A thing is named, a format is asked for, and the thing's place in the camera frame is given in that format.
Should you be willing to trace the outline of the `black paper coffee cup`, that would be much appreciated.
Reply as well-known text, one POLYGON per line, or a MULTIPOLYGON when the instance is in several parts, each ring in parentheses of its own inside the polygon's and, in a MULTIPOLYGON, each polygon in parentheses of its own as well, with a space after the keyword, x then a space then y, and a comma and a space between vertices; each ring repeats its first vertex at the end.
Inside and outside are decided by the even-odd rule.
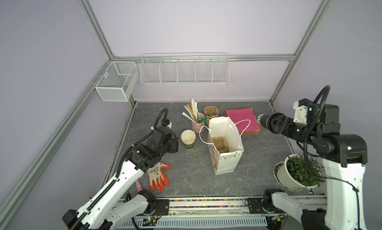
POLYGON ((269 114, 260 114, 257 118, 258 124, 260 126, 266 127, 269 116, 269 114))

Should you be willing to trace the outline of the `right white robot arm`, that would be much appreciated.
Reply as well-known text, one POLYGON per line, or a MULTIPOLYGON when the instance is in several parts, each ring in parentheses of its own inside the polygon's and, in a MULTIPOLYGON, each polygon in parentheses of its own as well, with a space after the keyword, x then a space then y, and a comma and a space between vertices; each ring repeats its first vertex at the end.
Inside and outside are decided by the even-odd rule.
POLYGON ((284 211, 306 230, 364 230, 362 187, 367 144, 358 135, 340 134, 339 108, 326 103, 330 87, 315 100, 294 104, 295 117, 261 114, 258 124, 297 142, 303 155, 288 156, 274 175, 281 189, 266 190, 265 210, 284 211), (309 206, 288 194, 326 184, 325 209, 309 206))

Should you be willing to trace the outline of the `white cartoon paper gift bag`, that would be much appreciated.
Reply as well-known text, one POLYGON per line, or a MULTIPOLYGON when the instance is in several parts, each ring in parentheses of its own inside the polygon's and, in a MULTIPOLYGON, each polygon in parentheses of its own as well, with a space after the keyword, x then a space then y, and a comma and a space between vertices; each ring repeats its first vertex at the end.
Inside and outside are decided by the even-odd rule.
POLYGON ((244 153, 244 146, 241 136, 243 131, 239 131, 237 125, 245 122, 248 128, 251 120, 245 119, 234 123, 229 117, 214 117, 210 119, 206 128, 208 138, 204 140, 199 135, 200 140, 209 148, 211 162, 215 175, 233 172, 244 153))

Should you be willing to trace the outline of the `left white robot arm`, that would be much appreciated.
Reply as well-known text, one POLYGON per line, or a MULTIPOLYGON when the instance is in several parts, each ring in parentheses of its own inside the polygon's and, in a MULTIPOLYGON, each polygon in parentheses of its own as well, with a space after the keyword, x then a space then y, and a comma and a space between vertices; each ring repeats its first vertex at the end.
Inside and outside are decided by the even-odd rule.
POLYGON ((142 190, 120 206, 123 194, 166 153, 179 150, 179 139, 169 128, 168 108, 158 114, 151 131, 123 154, 116 173, 78 210, 68 210, 62 220, 69 230, 114 230, 140 214, 154 211, 156 197, 142 190))

